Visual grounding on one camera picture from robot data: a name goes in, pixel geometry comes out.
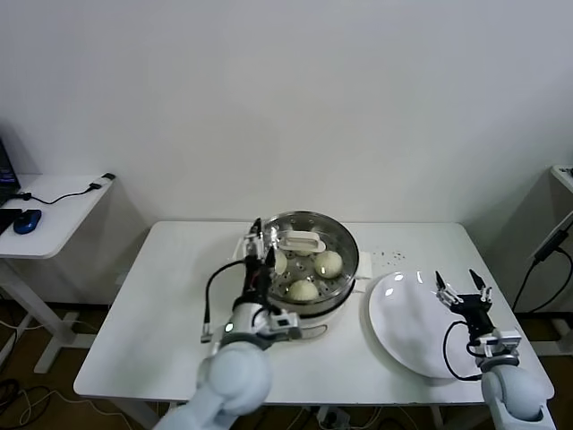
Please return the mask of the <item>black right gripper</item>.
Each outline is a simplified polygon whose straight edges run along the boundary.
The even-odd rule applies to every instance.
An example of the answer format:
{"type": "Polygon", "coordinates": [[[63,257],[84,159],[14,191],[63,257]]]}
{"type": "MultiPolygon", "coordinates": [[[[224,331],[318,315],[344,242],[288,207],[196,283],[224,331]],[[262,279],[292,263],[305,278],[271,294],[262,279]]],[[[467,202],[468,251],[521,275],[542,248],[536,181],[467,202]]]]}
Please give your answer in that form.
{"type": "Polygon", "coordinates": [[[459,295],[436,271],[436,297],[453,314],[461,315],[465,319],[470,344],[476,344],[478,338],[490,335],[494,331],[494,325],[488,315],[492,307],[492,288],[473,269],[469,270],[469,274],[477,292],[459,295]]]}

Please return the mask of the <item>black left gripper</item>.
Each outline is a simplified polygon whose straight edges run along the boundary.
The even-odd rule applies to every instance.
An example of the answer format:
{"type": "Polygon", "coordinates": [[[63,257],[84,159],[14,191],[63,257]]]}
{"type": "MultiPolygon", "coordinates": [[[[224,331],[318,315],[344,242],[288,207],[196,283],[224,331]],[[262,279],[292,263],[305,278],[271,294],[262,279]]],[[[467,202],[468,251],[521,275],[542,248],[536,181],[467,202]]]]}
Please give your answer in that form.
{"type": "Polygon", "coordinates": [[[242,303],[266,305],[268,303],[271,273],[276,270],[276,248],[271,246],[264,256],[264,238],[261,218],[257,218],[244,236],[245,279],[242,303]]]}

